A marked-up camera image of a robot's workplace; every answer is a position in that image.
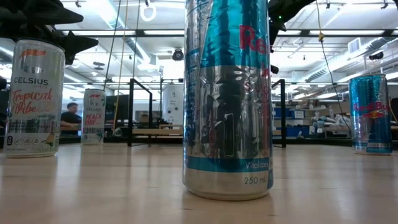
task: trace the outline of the man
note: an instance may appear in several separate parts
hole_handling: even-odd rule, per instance
[[[81,117],[76,114],[77,106],[78,106],[77,103],[74,102],[68,103],[67,105],[68,111],[61,114],[61,126],[75,128],[76,131],[62,131],[62,134],[67,134],[67,135],[78,134],[77,129],[81,124]]]

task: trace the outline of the beverage can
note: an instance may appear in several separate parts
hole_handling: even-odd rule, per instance
[[[267,1],[187,0],[183,183],[249,200],[273,184]]]
[[[4,151],[7,157],[58,151],[65,54],[55,45],[23,39],[12,63]]]
[[[356,77],[348,85],[355,153],[389,155],[392,140],[386,76]]]
[[[105,128],[105,91],[86,89],[83,100],[82,144],[103,144]]]

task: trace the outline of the silver can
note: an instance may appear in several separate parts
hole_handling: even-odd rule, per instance
[[[60,47],[38,40],[17,42],[4,142],[7,157],[58,151],[64,67]]]
[[[250,200],[273,184],[267,1],[187,0],[183,183]]]
[[[82,144],[104,143],[105,91],[87,89],[83,100]]]

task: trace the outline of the fluorescent light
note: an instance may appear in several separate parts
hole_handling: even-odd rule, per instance
[[[394,72],[394,73],[390,73],[390,74],[386,75],[386,79],[387,80],[390,80],[390,79],[393,79],[393,78],[398,78],[398,72]]]
[[[301,30],[287,30],[285,32],[279,32],[280,35],[299,35],[301,34]]]
[[[75,35],[93,35],[93,36],[112,36],[115,35],[135,35],[136,31],[134,30],[71,30]],[[68,35],[69,31],[62,31],[64,35]]]
[[[63,87],[69,88],[71,90],[76,90],[76,88],[74,86],[71,86],[71,85],[64,85]]]
[[[13,51],[8,50],[8,49],[5,49],[4,47],[0,47],[0,51],[2,51],[2,52],[4,52],[4,53],[8,54],[8,56],[11,56],[11,57],[14,55],[14,52],[13,52]]]
[[[301,98],[304,98],[304,97],[307,97],[307,96],[312,96],[312,95],[314,95],[315,93],[308,93],[308,94],[306,94],[306,93],[302,93],[302,94],[298,94],[297,96],[294,96],[294,99],[295,100],[298,100],[298,99],[301,99]]]
[[[325,99],[325,98],[330,98],[332,96],[336,96],[336,93],[325,93],[320,96],[317,96],[317,99]]]
[[[384,30],[323,30],[324,35],[379,35]],[[319,30],[311,30],[310,35],[318,35]]]
[[[184,30],[144,30],[145,35],[184,35]]]
[[[77,78],[74,78],[74,77],[71,77],[71,76],[68,75],[68,74],[64,74],[64,76],[67,77],[67,78],[69,78],[70,80],[75,81],[75,82],[81,82],[81,80],[79,80],[79,79],[77,79]]]
[[[11,79],[12,70],[7,67],[0,68],[0,76],[5,79]]]
[[[159,66],[157,66],[157,65],[152,65],[152,64],[149,64],[149,63],[142,63],[142,64],[139,64],[139,65],[137,66],[137,68],[138,68],[139,70],[141,70],[141,71],[144,71],[144,70],[159,70]]]
[[[349,75],[349,76],[347,76],[345,78],[342,78],[341,80],[338,80],[337,82],[347,82],[348,80],[350,80],[352,78],[355,78],[355,77],[358,77],[358,76],[361,76],[361,75],[358,75],[358,74]]]

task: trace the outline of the red bull can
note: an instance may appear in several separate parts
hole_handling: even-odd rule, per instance
[[[250,200],[273,184],[267,1],[186,0],[183,183]]]
[[[58,151],[63,49],[19,40],[14,49],[4,151],[7,157],[52,156]]]
[[[105,91],[87,89],[83,99],[82,144],[104,143]]]
[[[385,75],[366,75],[349,81],[353,149],[358,154],[392,152],[389,98]]]

